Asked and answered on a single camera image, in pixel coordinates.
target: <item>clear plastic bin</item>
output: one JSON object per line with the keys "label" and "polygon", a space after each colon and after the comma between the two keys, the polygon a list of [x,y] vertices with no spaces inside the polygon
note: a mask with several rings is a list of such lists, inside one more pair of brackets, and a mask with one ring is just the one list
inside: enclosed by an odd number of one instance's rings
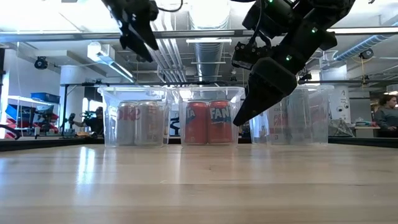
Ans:
{"label": "clear plastic bin", "polygon": [[236,145],[239,128],[232,122],[244,96],[242,87],[179,88],[183,146]]}
{"label": "clear plastic bin", "polygon": [[169,140],[171,90],[101,87],[105,146],[162,147]]}
{"label": "clear plastic bin", "polygon": [[328,142],[328,95],[333,86],[298,86],[291,95],[250,120],[255,144]]}

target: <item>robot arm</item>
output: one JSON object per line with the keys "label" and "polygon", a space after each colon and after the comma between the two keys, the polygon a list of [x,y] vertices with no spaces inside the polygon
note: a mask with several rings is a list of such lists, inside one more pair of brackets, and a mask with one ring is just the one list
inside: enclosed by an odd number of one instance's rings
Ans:
{"label": "robot arm", "polygon": [[251,74],[235,125],[244,124],[293,92],[297,86],[295,75],[312,54],[318,48],[328,50],[337,45],[335,34],[326,30],[345,17],[353,4],[354,0],[296,0],[294,3],[257,0],[254,3],[243,26],[256,29],[259,24],[258,35],[263,40],[282,34],[285,37],[273,47],[269,44],[255,47],[252,43],[236,46],[233,66],[249,69]]}
{"label": "robot arm", "polygon": [[[102,1],[119,24],[122,47],[130,48],[151,62],[152,57],[145,44],[154,50],[159,49],[150,21],[156,20],[161,8],[150,0]],[[295,75],[312,54],[318,48],[328,50],[337,45],[335,34],[326,30],[344,18],[354,2],[257,0],[253,4],[243,21],[245,28],[255,30],[253,38],[248,44],[238,43],[232,58],[233,66],[251,70],[246,99],[235,117],[235,125],[244,124],[293,92],[297,86]],[[285,37],[280,44],[271,46],[270,39],[282,34]],[[254,38],[257,35],[266,46],[256,47]]]}

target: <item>red can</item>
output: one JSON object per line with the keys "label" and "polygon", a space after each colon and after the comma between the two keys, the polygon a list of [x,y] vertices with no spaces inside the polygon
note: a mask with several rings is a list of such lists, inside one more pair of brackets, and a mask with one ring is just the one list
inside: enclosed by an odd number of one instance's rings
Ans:
{"label": "red can", "polygon": [[189,102],[185,116],[185,142],[187,144],[207,143],[207,111],[205,102]]}
{"label": "red can", "polygon": [[228,100],[211,101],[208,107],[208,142],[225,144],[233,142],[231,106]]}

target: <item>desk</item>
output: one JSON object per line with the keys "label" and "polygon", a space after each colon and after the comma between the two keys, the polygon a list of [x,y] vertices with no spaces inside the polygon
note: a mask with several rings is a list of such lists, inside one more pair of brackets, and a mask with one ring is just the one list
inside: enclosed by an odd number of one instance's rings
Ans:
{"label": "desk", "polygon": [[397,189],[381,147],[0,153],[0,223],[396,224]]}

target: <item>pillar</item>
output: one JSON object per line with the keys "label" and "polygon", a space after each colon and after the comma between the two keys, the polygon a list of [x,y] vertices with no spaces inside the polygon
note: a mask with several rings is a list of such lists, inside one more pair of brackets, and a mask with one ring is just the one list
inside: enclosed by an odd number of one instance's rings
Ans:
{"label": "pillar", "polygon": [[[348,80],[347,64],[336,63],[328,60],[328,57],[320,59],[320,80]],[[329,96],[329,109],[332,119],[342,119],[351,123],[351,107],[349,104],[348,86],[344,84],[334,85],[334,90]]]}
{"label": "pillar", "polygon": [[[63,66],[61,68],[61,84],[65,83],[83,83],[85,82],[85,69],[77,66]],[[85,95],[85,89],[82,86],[77,86],[73,88],[73,86],[68,87],[68,96],[67,96],[67,109],[65,113],[66,119],[69,118],[70,114],[75,113],[76,118],[75,121],[79,120],[79,114],[83,109],[83,98]],[[64,106],[64,96],[65,96],[65,87],[60,88],[60,96],[61,96],[61,113],[60,119],[63,119],[63,106]]]}

